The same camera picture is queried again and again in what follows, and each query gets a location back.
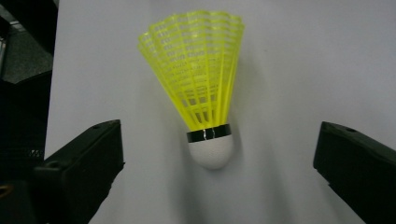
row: yellow shuttlecock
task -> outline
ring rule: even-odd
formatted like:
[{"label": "yellow shuttlecock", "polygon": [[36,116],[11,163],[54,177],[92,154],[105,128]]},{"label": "yellow shuttlecock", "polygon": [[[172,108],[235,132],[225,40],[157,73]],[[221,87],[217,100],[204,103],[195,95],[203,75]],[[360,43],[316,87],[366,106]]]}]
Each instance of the yellow shuttlecock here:
[{"label": "yellow shuttlecock", "polygon": [[192,157],[208,169],[232,155],[227,117],[243,31],[238,16],[200,10],[172,15],[139,36],[140,51],[191,130]]}]

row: white surface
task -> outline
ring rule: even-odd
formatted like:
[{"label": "white surface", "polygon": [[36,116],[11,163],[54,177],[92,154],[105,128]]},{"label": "white surface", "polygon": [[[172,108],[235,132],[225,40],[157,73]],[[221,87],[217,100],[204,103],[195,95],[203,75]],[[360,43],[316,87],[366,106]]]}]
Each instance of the white surface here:
[{"label": "white surface", "polygon": [[233,135],[189,143],[192,159],[209,170],[224,168],[233,155]]},{"label": "white surface", "polygon": [[[236,153],[210,172],[136,48],[174,12],[222,9],[246,24],[230,123]],[[126,165],[92,224],[362,223],[312,166],[320,123],[396,148],[394,0],[64,0],[47,156],[121,119]]]}]

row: black stripe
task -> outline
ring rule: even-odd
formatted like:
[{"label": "black stripe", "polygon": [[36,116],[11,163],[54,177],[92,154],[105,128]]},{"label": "black stripe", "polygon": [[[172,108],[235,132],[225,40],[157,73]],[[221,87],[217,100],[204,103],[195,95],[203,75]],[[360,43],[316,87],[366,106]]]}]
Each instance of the black stripe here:
[{"label": "black stripe", "polygon": [[189,143],[201,142],[213,138],[220,138],[231,134],[230,124],[220,125],[219,127],[203,129],[187,133]]}]

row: white rubber tip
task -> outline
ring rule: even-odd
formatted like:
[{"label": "white rubber tip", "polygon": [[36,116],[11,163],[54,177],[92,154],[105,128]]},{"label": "white rubber tip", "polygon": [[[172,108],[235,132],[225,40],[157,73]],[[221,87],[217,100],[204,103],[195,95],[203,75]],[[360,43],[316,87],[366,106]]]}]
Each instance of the white rubber tip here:
[{"label": "white rubber tip", "polygon": [[233,135],[189,143],[192,158],[202,167],[215,170],[224,167],[233,155]]}]

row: badminton birdie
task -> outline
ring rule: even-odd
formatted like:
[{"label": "badminton birdie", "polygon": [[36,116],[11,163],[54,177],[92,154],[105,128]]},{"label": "badminton birdie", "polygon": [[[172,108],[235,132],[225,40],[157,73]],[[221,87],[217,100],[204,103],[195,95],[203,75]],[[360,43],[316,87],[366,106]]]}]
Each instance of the badminton birdie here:
[{"label": "badminton birdie", "polygon": [[240,17],[193,11],[139,36],[141,53],[190,129],[192,158],[207,169],[223,167],[233,154],[227,117],[243,31]]}]

